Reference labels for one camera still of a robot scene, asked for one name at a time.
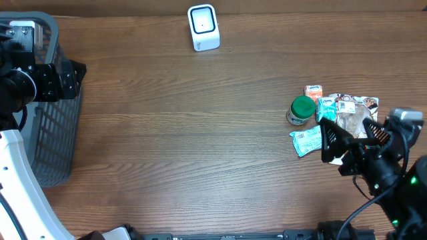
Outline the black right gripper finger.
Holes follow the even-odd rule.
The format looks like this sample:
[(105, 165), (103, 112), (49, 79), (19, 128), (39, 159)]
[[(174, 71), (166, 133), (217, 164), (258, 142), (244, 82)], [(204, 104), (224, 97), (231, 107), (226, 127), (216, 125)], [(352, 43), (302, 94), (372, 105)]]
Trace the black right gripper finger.
[(329, 163), (340, 158), (348, 150), (348, 145), (354, 137), (327, 118), (322, 118), (319, 124), (322, 135), (322, 161)]
[(377, 140), (380, 145), (385, 145), (390, 139), (390, 134), (385, 132), (383, 125), (379, 124), (378, 122), (369, 118), (365, 118), (362, 123), (367, 137)]

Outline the mint green wipes packet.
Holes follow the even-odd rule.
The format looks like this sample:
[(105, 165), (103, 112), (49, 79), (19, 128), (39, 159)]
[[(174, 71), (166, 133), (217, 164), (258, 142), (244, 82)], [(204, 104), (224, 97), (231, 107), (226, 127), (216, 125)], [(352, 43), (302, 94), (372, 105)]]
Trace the mint green wipes packet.
[(293, 131), (290, 133), (290, 137), (299, 157), (322, 147), (322, 134), (319, 125), (304, 131)]

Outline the brown white snack bag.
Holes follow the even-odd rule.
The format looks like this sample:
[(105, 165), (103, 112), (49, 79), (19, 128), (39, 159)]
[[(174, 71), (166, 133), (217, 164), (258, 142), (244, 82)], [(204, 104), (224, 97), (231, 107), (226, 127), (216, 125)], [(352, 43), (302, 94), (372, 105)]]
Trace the brown white snack bag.
[(377, 121), (379, 98), (333, 93), (336, 102), (336, 124), (354, 138), (367, 138), (363, 120)]

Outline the teal tissue packet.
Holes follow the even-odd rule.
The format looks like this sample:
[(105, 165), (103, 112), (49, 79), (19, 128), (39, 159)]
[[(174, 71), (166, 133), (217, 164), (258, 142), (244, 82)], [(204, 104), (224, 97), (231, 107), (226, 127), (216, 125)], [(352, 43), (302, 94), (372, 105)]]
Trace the teal tissue packet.
[(319, 123), (325, 118), (336, 122), (336, 117), (336, 99), (334, 97), (317, 98), (316, 121)]

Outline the green lid jar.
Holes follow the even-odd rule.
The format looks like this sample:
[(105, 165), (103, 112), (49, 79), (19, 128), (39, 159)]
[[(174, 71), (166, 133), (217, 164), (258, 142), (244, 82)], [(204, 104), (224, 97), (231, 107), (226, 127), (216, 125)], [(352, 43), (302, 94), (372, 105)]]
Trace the green lid jar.
[(314, 101), (308, 96), (300, 95), (292, 101), (286, 118), (292, 125), (303, 125), (314, 114), (315, 110)]

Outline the orange tissue packet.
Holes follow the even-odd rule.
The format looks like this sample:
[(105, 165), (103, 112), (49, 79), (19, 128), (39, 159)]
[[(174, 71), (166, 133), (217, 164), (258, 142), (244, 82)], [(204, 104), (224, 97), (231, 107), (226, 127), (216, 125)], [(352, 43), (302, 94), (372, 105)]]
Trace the orange tissue packet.
[(306, 85), (304, 87), (304, 95), (316, 103), (318, 98), (323, 97), (323, 87), (321, 85)]

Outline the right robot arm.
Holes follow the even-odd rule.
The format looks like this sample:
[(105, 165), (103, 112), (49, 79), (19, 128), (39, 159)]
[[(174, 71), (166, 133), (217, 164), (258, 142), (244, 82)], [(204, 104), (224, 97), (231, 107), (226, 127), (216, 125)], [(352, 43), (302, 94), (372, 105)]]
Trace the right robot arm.
[(383, 124), (363, 120), (367, 136), (355, 138), (329, 119), (320, 120), (322, 161), (336, 158), (342, 164), (342, 176), (361, 176), (371, 194), (329, 239), (358, 239), (350, 225), (352, 219), (367, 207), (381, 206), (394, 230), (388, 239), (426, 238), (426, 157), (409, 166), (410, 148), (416, 143), (424, 121), (390, 116)]

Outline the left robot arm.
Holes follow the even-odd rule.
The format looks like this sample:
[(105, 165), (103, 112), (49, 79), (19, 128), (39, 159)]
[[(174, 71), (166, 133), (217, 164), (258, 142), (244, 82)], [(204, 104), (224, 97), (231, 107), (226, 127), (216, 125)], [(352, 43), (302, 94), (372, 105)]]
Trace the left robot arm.
[(60, 59), (51, 32), (44, 63), (36, 61), (43, 28), (35, 21), (1, 24), (1, 238), (74, 239), (54, 214), (31, 169), (21, 132), (27, 105), (75, 99), (86, 73)]

